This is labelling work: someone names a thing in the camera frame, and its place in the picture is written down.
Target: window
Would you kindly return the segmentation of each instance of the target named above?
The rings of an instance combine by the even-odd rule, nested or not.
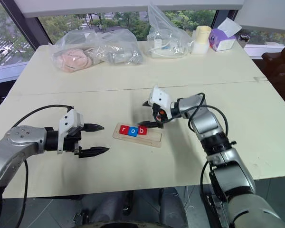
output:
[[[215,10],[164,11],[172,23],[187,31],[190,36],[198,25],[211,26],[215,12]],[[89,13],[39,17],[39,20],[53,43],[74,29],[94,29],[102,33],[125,28],[129,29],[138,41],[146,40],[150,29],[147,12]]]
[[[29,61],[34,50],[0,4],[0,66]]]
[[[285,46],[285,34],[282,33],[242,29],[238,34],[248,34],[248,44]]]

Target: plastic bag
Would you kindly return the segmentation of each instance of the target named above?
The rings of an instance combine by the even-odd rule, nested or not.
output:
[[[148,5],[149,23],[146,54],[153,57],[179,58],[191,52],[192,38],[184,31],[175,27],[160,9]]]
[[[54,65],[65,72],[85,69],[102,61],[140,64],[143,60],[135,35],[127,29],[108,33],[73,30],[50,45],[50,52]]]

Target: yellow cup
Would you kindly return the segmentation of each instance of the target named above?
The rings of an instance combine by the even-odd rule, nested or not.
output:
[[[195,41],[200,44],[206,44],[211,32],[211,28],[207,25],[200,25],[196,28]]]

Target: floor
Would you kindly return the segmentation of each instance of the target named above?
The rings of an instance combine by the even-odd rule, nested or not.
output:
[[[256,181],[258,195],[262,196],[285,221],[285,177]],[[176,187],[186,210],[190,228],[209,228],[200,199],[200,187]],[[137,190],[134,193],[132,213],[126,220],[159,222],[158,189]],[[82,209],[95,210],[109,193],[85,195],[80,200],[28,199],[21,228],[71,228],[73,217]],[[0,228],[13,228],[20,215],[22,199],[4,199]]]

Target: purple tissue box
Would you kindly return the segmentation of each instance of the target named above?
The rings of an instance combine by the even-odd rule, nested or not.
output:
[[[226,34],[217,28],[214,28],[209,35],[209,42],[215,51],[222,51],[231,49],[234,41],[236,41],[235,36],[227,37]]]

